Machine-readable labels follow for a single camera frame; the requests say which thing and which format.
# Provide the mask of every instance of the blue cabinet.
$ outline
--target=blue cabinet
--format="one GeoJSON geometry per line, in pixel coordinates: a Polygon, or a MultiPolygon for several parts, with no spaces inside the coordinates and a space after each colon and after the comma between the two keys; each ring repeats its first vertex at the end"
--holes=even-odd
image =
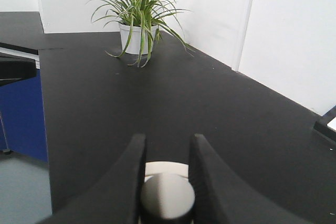
{"type": "Polygon", "coordinates": [[[0,87],[0,111],[8,148],[47,161],[39,70],[34,78],[0,87]]]}

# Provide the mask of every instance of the black object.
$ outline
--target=black object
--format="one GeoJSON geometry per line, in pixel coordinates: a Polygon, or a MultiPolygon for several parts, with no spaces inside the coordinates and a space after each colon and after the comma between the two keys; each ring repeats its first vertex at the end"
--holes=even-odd
{"type": "Polygon", "coordinates": [[[137,224],[145,154],[145,135],[133,135],[122,156],[95,185],[40,224],[137,224]]]}
{"type": "Polygon", "coordinates": [[[327,126],[334,118],[336,118],[336,106],[329,110],[320,120],[316,121],[314,129],[323,136],[336,141],[336,131],[327,126]]]}
{"type": "Polygon", "coordinates": [[[119,33],[43,34],[38,13],[0,13],[0,43],[41,50],[53,210],[84,193],[125,150],[187,163],[194,132],[251,187],[318,224],[335,224],[336,143],[319,115],[163,33],[145,68],[127,67],[119,33]]]}
{"type": "Polygon", "coordinates": [[[224,163],[206,138],[191,138],[189,181],[195,224],[309,224],[251,188],[224,163]]]}
{"type": "Polygon", "coordinates": [[[5,155],[9,155],[12,153],[12,151],[10,149],[4,149],[2,150],[2,152],[5,154],[5,155]]]}
{"type": "Polygon", "coordinates": [[[0,86],[36,76],[34,59],[0,53],[0,86]]]}

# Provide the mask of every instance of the black desk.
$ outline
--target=black desk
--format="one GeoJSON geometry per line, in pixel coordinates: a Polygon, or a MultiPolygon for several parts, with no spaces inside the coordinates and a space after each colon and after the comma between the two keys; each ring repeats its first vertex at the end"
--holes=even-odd
{"type": "Polygon", "coordinates": [[[104,53],[120,51],[119,34],[109,36],[39,52],[54,210],[97,181],[133,133],[146,133],[148,161],[187,163],[199,132],[259,192],[335,223],[336,146],[313,131],[318,115],[167,35],[145,68],[127,67],[104,53]]]}

